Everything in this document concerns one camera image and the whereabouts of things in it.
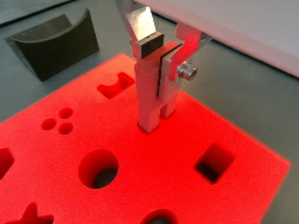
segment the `star-shaped hole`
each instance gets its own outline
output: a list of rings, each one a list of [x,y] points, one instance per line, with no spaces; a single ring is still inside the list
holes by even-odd
[[[6,224],[53,224],[54,216],[53,215],[38,215],[38,206],[35,203],[31,203],[26,208],[23,213],[23,218],[20,220],[8,221]]]

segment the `u-shaped hole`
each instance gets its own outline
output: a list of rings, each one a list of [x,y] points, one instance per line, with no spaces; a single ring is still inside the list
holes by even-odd
[[[99,85],[98,91],[109,98],[118,96],[127,88],[135,84],[135,80],[126,74],[118,74],[118,82],[113,86]]]

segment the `square hole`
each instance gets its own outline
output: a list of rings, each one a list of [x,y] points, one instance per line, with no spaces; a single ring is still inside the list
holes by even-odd
[[[213,184],[215,184],[226,170],[230,168],[234,159],[231,153],[214,143],[203,152],[203,155],[195,164],[195,170]]]

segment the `dark gray table surface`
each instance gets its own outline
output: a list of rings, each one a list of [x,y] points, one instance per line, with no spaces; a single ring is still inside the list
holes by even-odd
[[[75,23],[86,8],[101,52],[41,82],[4,39],[62,14]],[[175,25],[154,19],[166,41],[175,39]],[[113,0],[75,1],[0,28],[0,122],[119,53],[133,56]],[[182,89],[293,162],[263,223],[299,223],[299,80],[215,41],[198,52],[194,64],[201,74]]]

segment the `small round hole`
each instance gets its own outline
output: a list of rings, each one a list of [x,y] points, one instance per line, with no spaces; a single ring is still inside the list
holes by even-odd
[[[66,122],[59,127],[59,132],[62,135],[69,135],[73,131],[74,125],[71,122]]]
[[[73,108],[63,108],[61,110],[59,116],[61,116],[62,119],[67,119],[73,116],[73,113],[74,113]]]
[[[43,130],[53,130],[57,126],[57,120],[54,118],[49,118],[42,123]]]
[[[109,186],[118,176],[118,158],[109,150],[94,150],[79,165],[79,180],[91,189]]]

